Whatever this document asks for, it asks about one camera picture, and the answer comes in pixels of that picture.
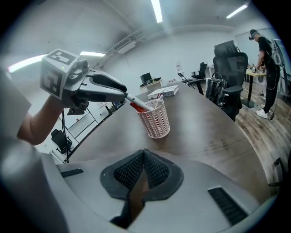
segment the black t-shirt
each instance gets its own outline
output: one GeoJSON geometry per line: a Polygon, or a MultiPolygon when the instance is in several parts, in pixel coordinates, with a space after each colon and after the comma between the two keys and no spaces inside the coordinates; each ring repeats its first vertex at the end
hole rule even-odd
{"type": "Polygon", "coordinates": [[[264,63],[268,66],[272,60],[272,58],[271,58],[271,53],[272,53],[271,42],[263,36],[259,37],[258,42],[259,42],[260,51],[265,51],[264,63]]]}

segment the ceiling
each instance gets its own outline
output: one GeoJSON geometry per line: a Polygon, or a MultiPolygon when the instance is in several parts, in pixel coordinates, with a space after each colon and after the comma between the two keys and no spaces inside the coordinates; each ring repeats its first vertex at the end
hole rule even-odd
{"type": "Polygon", "coordinates": [[[28,7],[2,40],[2,66],[61,48],[106,53],[139,32],[143,39],[181,28],[218,27],[231,31],[257,17],[250,5],[243,14],[226,16],[243,0],[160,0],[163,22],[157,24],[151,0],[47,0],[28,7]]]}

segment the person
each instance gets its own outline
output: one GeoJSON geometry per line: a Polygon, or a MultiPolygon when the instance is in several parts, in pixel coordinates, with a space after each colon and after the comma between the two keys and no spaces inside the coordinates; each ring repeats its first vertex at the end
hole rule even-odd
{"type": "Polygon", "coordinates": [[[28,113],[30,103],[13,84],[10,75],[0,69],[0,134],[17,137],[31,145],[41,144],[53,129],[64,106],[60,100],[49,96],[40,111],[28,113]]]}
{"type": "Polygon", "coordinates": [[[255,40],[259,43],[260,54],[256,68],[259,69],[264,62],[267,70],[266,104],[261,105],[262,109],[256,111],[257,115],[267,119],[268,112],[270,111],[270,108],[273,106],[276,99],[277,87],[280,79],[280,68],[275,64],[271,57],[271,42],[255,29],[250,30],[250,35],[250,40],[255,40]]]}

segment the floor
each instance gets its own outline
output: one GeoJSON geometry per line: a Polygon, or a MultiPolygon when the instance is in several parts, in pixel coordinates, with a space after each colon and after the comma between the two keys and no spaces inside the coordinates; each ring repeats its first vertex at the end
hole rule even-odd
{"type": "MultiPolygon", "coordinates": [[[[205,94],[205,83],[201,85],[205,94]]],[[[242,99],[248,96],[249,82],[245,81],[243,88],[242,99]]],[[[268,182],[272,183],[281,180],[280,166],[275,167],[274,161],[280,157],[284,167],[287,167],[291,151],[291,104],[278,98],[275,117],[271,121],[266,120],[256,114],[256,110],[260,110],[261,104],[264,104],[262,97],[258,95],[261,92],[261,84],[254,82],[251,99],[259,106],[249,109],[243,105],[236,116],[236,123],[257,153],[268,182]]],[[[277,191],[276,188],[270,188],[271,194],[277,191]]]]}

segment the black pants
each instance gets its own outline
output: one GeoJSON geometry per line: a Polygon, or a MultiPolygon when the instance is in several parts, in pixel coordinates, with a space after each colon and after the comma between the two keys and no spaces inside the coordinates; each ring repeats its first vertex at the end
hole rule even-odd
{"type": "Polygon", "coordinates": [[[278,82],[280,79],[280,67],[275,65],[275,63],[271,63],[266,66],[267,68],[267,91],[266,91],[266,104],[264,107],[265,113],[267,113],[270,108],[273,106],[276,95],[278,82]]]}

